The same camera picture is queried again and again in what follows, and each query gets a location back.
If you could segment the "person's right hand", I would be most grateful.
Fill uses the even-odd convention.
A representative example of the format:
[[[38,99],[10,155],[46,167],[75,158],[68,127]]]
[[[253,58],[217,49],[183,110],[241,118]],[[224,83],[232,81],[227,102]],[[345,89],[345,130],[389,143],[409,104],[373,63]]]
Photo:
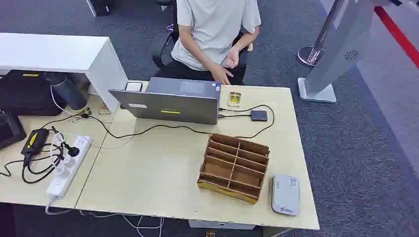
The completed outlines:
[[[231,84],[229,81],[229,77],[232,78],[233,74],[229,72],[226,68],[223,68],[218,64],[211,64],[209,71],[216,82],[219,82],[223,85]]]

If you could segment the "person's left hand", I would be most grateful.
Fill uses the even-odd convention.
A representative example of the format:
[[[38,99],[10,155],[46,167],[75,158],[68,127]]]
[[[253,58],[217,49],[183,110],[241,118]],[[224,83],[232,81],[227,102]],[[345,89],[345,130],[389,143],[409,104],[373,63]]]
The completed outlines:
[[[222,66],[229,69],[236,68],[239,64],[239,52],[240,50],[237,47],[229,49],[226,58],[222,62]]]

